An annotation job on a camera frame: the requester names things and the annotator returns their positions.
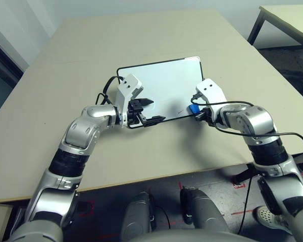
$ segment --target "wall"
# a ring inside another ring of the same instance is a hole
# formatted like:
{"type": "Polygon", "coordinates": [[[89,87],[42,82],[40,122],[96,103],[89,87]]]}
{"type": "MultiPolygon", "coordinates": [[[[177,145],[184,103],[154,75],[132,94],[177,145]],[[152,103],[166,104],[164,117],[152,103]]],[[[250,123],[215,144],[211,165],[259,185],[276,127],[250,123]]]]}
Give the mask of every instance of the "wall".
{"type": "MultiPolygon", "coordinates": [[[[67,18],[214,8],[247,38],[260,5],[291,4],[303,4],[303,0],[0,0],[0,44],[8,54],[15,56],[13,59],[22,69],[26,69],[67,18]]],[[[296,41],[265,23],[255,47],[295,44],[296,41]]]]}

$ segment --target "black cable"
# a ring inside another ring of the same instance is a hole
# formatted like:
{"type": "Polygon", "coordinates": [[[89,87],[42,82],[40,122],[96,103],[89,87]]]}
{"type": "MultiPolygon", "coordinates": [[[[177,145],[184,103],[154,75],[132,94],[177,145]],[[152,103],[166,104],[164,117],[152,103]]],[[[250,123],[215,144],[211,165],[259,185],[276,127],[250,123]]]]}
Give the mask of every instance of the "black cable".
{"type": "Polygon", "coordinates": [[[236,132],[230,132],[230,131],[225,131],[220,128],[216,124],[214,124],[214,127],[219,130],[220,132],[226,133],[226,134],[231,134],[231,135],[239,135],[239,136],[245,136],[245,137],[271,137],[271,136],[283,136],[283,135],[295,135],[300,137],[303,140],[303,136],[298,134],[298,133],[293,133],[293,132],[287,132],[287,133],[275,133],[275,134],[264,134],[264,135],[248,135],[248,134],[241,134],[241,133],[236,133],[236,132]]]}
{"type": "Polygon", "coordinates": [[[246,209],[247,209],[247,203],[248,203],[248,197],[249,197],[250,185],[251,185],[252,177],[253,176],[251,176],[250,179],[249,179],[248,190],[247,190],[247,195],[246,195],[246,201],[244,203],[243,216],[242,216],[242,220],[241,220],[241,224],[240,224],[240,227],[239,227],[238,234],[240,234],[240,232],[241,232],[241,229],[242,229],[242,226],[243,226],[243,222],[244,222],[244,218],[246,216],[246,209]]]}
{"type": "Polygon", "coordinates": [[[97,102],[99,101],[100,95],[102,95],[104,98],[106,97],[103,93],[99,93],[96,97],[95,104],[97,105],[97,102]]]}
{"type": "Polygon", "coordinates": [[[123,81],[123,77],[120,77],[120,76],[113,76],[113,77],[110,77],[110,79],[107,81],[105,87],[103,88],[103,91],[102,93],[105,95],[105,98],[103,99],[101,105],[105,104],[106,102],[108,104],[112,104],[111,101],[108,99],[108,95],[107,95],[107,91],[108,91],[108,88],[110,87],[110,84],[113,82],[114,79],[118,78],[118,83],[120,84],[120,80],[123,81]]]}
{"type": "Polygon", "coordinates": [[[226,101],[226,102],[215,102],[215,103],[197,103],[193,101],[194,98],[191,98],[191,103],[199,106],[212,106],[212,105],[219,105],[219,104],[227,104],[227,103],[243,103],[243,104],[248,104],[249,106],[253,106],[252,103],[250,102],[245,102],[245,101],[226,101]]]}
{"type": "Polygon", "coordinates": [[[167,216],[167,213],[165,212],[165,209],[164,208],[162,208],[161,206],[155,206],[155,208],[159,208],[159,209],[162,209],[162,211],[163,211],[163,213],[165,214],[165,216],[166,216],[166,219],[167,219],[167,223],[168,223],[168,229],[171,229],[171,223],[170,223],[170,220],[169,220],[169,218],[168,218],[168,216],[167,216]]]}

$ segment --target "table leg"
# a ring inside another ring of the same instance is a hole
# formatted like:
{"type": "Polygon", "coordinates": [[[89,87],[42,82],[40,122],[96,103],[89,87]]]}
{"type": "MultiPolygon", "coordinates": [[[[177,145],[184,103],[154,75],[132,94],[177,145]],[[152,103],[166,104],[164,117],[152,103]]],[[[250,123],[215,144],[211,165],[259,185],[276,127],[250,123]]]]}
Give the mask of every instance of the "table leg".
{"type": "Polygon", "coordinates": [[[251,30],[251,33],[250,33],[250,35],[248,37],[248,40],[247,40],[251,45],[254,44],[254,42],[257,38],[257,35],[258,35],[260,29],[262,28],[262,25],[265,21],[264,15],[265,14],[262,11],[260,11],[260,13],[257,17],[257,20],[256,20],[256,22],[255,22],[255,24],[254,24],[254,26],[251,30]]]}

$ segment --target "gray floor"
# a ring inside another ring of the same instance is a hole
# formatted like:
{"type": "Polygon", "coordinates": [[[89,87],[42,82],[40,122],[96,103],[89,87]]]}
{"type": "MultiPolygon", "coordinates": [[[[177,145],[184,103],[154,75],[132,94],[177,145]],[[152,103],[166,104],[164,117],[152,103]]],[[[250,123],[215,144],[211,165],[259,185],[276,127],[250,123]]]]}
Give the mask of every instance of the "gray floor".
{"type": "MultiPolygon", "coordinates": [[[[88,201],[92,205],[92,210],[75,215],[72,229],[65,232],[65,239],[66,241],[119,241],[125,208],[130,200],[142,191],[153,194],[156,203],[165,209],[171,229],[193,229],[192,225],[183,222],[181,216],[179,200],[181,186],[197,187],[204,191],[223,214],[231,232],[237,233],[242,219],[248,182],[238,188],[230,182],[230,176],[245,169],[245,165],[239,165],[82,192],[80,200],[88,201]]],[[[295,241],[286,232],[265,228],[253,219],[252,210],[264,205],[257,180],[258,177],[255,177],[252,181],[241,234],[258,241],[295,241]]],[[[168,229],[167,220],[161,210],[157,210],[156,221],[157,230],[168,229]]]]}

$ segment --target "red tape marking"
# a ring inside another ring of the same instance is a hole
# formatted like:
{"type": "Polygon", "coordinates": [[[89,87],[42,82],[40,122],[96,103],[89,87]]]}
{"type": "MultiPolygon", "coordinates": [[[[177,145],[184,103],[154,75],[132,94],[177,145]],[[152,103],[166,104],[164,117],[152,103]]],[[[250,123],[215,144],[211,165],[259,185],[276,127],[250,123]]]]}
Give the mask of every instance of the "red tape marking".
{"type": "Polygon", "coordinates": [[[245,188],[246,187],[246,184],[241,184],[241,185],[236,185],[236,184],[233,184],[233,188],[235,189],[239,189],[239,188],[245,188]]]}
{"type": "MultiPolygon", "coordinates": [[[[250,212],[252,212],[252,211],[253,211],[253,209],[251,209],[251,210],[246,210],[246,213],[250,213],[250,212]]],[[[243,214],[243,211],[235,212],[235,213],[232,213],[231,215],[237,215],[237,214],[243,214]]]]}

